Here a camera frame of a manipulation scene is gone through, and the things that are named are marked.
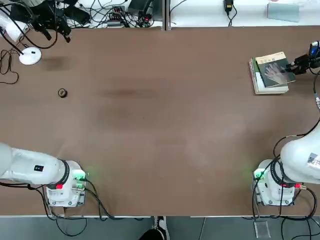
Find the green book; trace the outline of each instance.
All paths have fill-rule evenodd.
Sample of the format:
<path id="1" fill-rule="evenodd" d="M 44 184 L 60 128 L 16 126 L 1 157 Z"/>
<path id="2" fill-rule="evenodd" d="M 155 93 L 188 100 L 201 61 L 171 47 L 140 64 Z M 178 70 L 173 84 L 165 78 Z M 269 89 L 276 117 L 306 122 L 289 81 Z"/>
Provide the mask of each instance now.
<path id="1" fill-rule="evenodd" d="M 266 88 L 286 86 L 296 80 L 292 72 L 286 71 L 289 62 L 283 51 L 256 57 L 255 62 Z"/>

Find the brown table surface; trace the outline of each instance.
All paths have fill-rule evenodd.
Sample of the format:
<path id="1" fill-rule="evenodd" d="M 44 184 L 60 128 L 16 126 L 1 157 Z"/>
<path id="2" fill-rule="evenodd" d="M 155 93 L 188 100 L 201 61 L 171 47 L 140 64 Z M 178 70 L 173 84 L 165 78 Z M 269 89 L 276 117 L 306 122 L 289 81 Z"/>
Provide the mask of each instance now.
<path id="1" fill-rule="evenodd" d="M 284 95 L 255 95 L 248 61 L 280 51 L 293 60 L 319 31 L 73 30 L 69 44 L 59 37 L 36 65 L 14 57 L 20 79 L 0 84 L 0 141 L 79 162 L 114 215 L 251 215 L 252 171 L 272 158 L 279 138 L 306 132 L 319 112 L 310 74 Z M 40 33 L 29 36 L 49 44 Z M 58 97 L 60 88 L 67 98 Z M 310 187 L 320 194 L 319 185 Z M 301 196 L 283 214 L 307 215 L 312 201 Z M 34 191 L 1 188 L 0 202 L 0 215 L 45 213 Z M 89 196 L 71 213 L 97 215 L 97 203 Z"/>

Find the power adapter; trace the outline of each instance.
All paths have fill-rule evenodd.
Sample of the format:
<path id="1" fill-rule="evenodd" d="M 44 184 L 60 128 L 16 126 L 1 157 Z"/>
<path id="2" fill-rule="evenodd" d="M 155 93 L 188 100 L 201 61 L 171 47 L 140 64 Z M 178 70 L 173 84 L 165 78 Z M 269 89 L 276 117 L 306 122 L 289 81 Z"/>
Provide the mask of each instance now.
<path id="1" fill-rule="evenodd" d="M 232 10 L 232 5 L 234 4 L 234 0 L 224 0 L 224 11 L 229 16 L 229 13 Z"/>

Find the book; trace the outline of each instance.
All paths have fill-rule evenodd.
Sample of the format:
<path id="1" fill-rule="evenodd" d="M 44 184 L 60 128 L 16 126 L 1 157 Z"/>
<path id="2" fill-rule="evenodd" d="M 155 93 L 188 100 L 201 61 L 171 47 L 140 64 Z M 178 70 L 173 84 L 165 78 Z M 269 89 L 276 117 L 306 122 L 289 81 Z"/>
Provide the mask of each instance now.
<path id="1" fill-rule="evenodd" d="M 255 61 L 266 88 L 285 86 L 296 80 L 295 75 L 292 72 L 287 72 L 285 70 L 289 63 L 283 51 L 256 57 Z"/>
<path id="2" fill-rule="evenodd" d="M 249 61 L 249 68 L 255 94 L 284 94 L 289 90 L 287 84 L 269 88 L 265 87 L 255 58 Z"/>

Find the black and white sneaker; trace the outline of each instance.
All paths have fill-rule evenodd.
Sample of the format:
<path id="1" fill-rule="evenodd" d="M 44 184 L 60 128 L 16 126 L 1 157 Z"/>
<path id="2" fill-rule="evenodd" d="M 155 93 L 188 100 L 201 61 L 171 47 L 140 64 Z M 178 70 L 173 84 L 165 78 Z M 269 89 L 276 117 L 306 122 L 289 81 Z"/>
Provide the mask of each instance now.
<path id="1" fill-rule="evenodd" d="M 161 233 L 163 240 L 170 240 L 165 216 L 154 216 L 153 229 L 156 229 Z"/>

